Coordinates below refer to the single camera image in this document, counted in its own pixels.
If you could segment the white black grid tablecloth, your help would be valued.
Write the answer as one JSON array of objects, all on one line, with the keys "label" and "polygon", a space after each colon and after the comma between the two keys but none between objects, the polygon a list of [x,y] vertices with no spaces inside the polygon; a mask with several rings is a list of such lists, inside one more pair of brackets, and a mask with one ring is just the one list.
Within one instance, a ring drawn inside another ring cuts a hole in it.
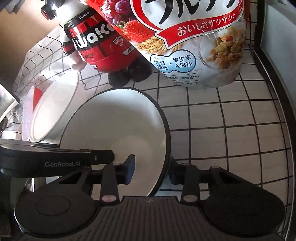
[{"label": "white black grid tablecloth", "polygon": [[[285,204],[286,222],[292,218],[293,157],[285,116],[272,84],[255,64],[254,34],[257,6],[251,1],[247,45],[242,68],[234,82],[197,90],[177,86],[152,67],[140,89],[163,108],[171,130],[171,152],[180,163],[200,169],[218,165],[274,193]],[[58,41],[61,26],[38,37],[28,49],[13,85],[21,102],[35,86],[44,92],[70,71]]]}]

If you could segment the red panda robot figurine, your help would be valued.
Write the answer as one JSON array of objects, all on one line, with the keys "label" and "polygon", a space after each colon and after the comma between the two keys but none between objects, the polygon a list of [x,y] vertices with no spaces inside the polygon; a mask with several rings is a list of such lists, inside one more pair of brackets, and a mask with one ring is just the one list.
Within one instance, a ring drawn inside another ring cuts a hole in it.
[{"label": "red panda robot figurine", "polygon": [[110,25],[110,19],[85,1],[45,1],[41,13],[47,20],[59,19],[59,41],[73,70],[82,71],[89,64],[107,73],[113,88],[150,77],[151,64]]}]

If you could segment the white microwave oven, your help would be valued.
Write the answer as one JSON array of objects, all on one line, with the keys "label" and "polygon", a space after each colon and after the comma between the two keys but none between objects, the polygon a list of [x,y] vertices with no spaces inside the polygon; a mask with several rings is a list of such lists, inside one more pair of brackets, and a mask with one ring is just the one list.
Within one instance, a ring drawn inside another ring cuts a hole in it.
[{"label": "white microwave oven", "polygon": [[254,31],[255,62],[278,98],[287,125],[295,172],[295,1],[255,1],[250,18]]}]

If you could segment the white paper bowl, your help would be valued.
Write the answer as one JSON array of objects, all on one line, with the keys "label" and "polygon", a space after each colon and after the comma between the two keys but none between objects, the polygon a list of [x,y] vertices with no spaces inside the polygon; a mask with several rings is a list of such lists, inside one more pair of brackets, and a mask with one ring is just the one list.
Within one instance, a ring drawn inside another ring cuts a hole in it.
[{"label": "white paper bowl", "polygon": [[69,72],[54,81],[40,98],[32,117],[29,140],[55,140],[70,118],[88,99],[76,72]]}]

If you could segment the red white rectangular tray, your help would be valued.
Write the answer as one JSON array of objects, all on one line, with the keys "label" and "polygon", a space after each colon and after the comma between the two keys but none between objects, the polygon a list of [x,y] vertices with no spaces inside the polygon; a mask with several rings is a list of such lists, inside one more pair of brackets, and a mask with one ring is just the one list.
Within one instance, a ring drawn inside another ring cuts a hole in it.
[{"label": "red white rectangular tray", "polygon": [[32,86],[23,101],[22,140],[29,140],[30,124],[34,110],[42,96],[41,89]]}]

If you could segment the red Calbee granola bag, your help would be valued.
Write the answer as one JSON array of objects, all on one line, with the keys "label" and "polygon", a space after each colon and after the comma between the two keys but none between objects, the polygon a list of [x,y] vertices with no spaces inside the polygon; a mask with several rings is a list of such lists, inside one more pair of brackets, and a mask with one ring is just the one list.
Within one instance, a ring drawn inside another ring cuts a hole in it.
[{"label": "red Calbee granola bag", "polygon": [[246,39],[244,1],[87,1],[159,72],[197,89],[232,83]]}]

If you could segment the blue white enamel bowl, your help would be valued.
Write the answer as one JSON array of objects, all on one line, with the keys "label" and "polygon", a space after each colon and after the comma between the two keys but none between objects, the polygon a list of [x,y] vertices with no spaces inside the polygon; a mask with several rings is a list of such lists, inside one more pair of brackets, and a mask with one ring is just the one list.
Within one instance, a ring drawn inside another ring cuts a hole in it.
[{"label": "blue white enamel bowl", "polygon": [[133,88],[109,89],[86,101],[71,117],[60,140],[62,149],[112,150],[114,162],[135,155],[131,183],[119,197],[153,197],[168,172],[171,135],[158,103]]}]

